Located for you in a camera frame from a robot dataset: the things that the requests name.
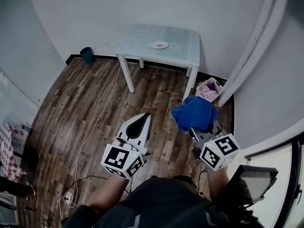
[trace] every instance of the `blue trash can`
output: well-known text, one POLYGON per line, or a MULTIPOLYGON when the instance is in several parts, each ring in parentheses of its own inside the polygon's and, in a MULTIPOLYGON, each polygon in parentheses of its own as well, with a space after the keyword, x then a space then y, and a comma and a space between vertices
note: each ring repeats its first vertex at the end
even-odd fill
POLYGON ((82 59, 85 61, 86 64, 88 65, 92 65, 94 62, 94 54, 93 54, 93 50, 90 47, 87 48, 83 48, 80 51, 80 55, 82 57, 82 59))

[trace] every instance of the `white cable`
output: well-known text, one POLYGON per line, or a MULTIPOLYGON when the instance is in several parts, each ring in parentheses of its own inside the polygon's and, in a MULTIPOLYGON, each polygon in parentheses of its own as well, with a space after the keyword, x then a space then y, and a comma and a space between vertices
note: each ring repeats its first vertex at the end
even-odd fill
MULTIPOLYGON (((70 205, 69 205, 71 208, 74 208, 74 207, 75 207, 76 201, 77 201, 77 196, 78 196, 77 166, 78 166, 78 160, 79 160, 80 153, 81 153, 81 151, 82 151, 83 146, 86 144, 86 142, 87 142, 87 141, 89 140, 89 138, 91 137, 93 131, 95 130, 95 128, 96 128, 96 126, 97 126, 97 123, 98 123, 100 117, 102 116, 102 114, 103 114, 104 111, 105 111, 106 105, 107 105, 107 103, 108 103, 108 101, 109 101, 109 99, 110 99, 110 97, 111 97, 111 95, 112 95, 112 93, 113 93, 113 91, 114 91, 116 85, 117 85, 117 80, 118 80, 118 77, 119 77, 119 72, 120 72, 120 67, 119 67, 118 74, 117 74, 117 77, 116 77, 115 85, 114 85, 114 87, 113 87, 113 89, 112 89, 112 91, 111 91, 111 93, 110 93, 110 95, 109 95, 107 101, 105 102, 104 109, 103 109, 103 111, 100 113, 100 115, 99 115, 99 117, 98 117, 98 119, 97 119, 97 121, 96 121, 96 123, 95 123, 95 125, 94 125, 94 128, 93 128, 93 130, 91 131, 91 133, 89 134, 88 138, 86 139, 86 141, 84 142, 84 144, 80 147, 80 151, 79 151, 79 154, 78 154, 78 157, 77 157, 77 161, 76 161, 76 170, 75 170, 76 197, 75 197, 75 202, 71 202, 71 203, 73 204, 73 206, 70 206, 70 205)), ((62 199, 67 193, 68 193, 68 192, 66 192, 66 193, 59 199, 59 210, 60 210, 61 220, 63 220, 63 219, 62 219, 62 215, 61 215, 60 201, 61 201, 61 199, 62 199)))

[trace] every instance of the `blue towel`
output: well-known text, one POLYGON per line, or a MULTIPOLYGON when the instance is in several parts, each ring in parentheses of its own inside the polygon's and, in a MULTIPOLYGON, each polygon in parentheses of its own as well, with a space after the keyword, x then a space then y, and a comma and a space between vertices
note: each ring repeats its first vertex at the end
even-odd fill
POLYGON ((171 109, 179 129, 187 131, 188 127, 206 130, 218 116, 209 101, 198 96, 188 96, 181 105, 171 109))

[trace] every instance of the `white wall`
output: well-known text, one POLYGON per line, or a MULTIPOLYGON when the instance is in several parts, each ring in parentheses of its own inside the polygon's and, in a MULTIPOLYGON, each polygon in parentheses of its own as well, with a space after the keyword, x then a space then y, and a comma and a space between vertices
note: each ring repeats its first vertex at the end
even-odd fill
POLYGON ((30 0, 0 0, 0 68, 39 105, 65 66, 30 0))
POLYGON ((303 8, 304 0, 289 0, 274 40, 235 93, 235 137, 242 148, 271 138, 304 118, 303 8))
POLYGON ((32 124, 38 106, 30 101, 0 70, 0 127, 10 123, 15 127, 32 124))
POLYGON ((257 22, 264 0, 32 0, 65 61, 90 46, 114 56, 134 23, 198 31, 206 64, 200 71, 228 78, 257 22))

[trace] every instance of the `checkered cloth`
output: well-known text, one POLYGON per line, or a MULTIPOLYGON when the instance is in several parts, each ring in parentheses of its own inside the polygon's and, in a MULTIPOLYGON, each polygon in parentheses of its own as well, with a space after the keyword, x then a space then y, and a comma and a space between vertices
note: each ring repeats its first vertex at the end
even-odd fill
POLYGON ((5 177, 8 180, 18 182, 25 173, 16 164, 14 149, 11 143, 12 127, 5 123, 0 129, 0 176, 5 177))

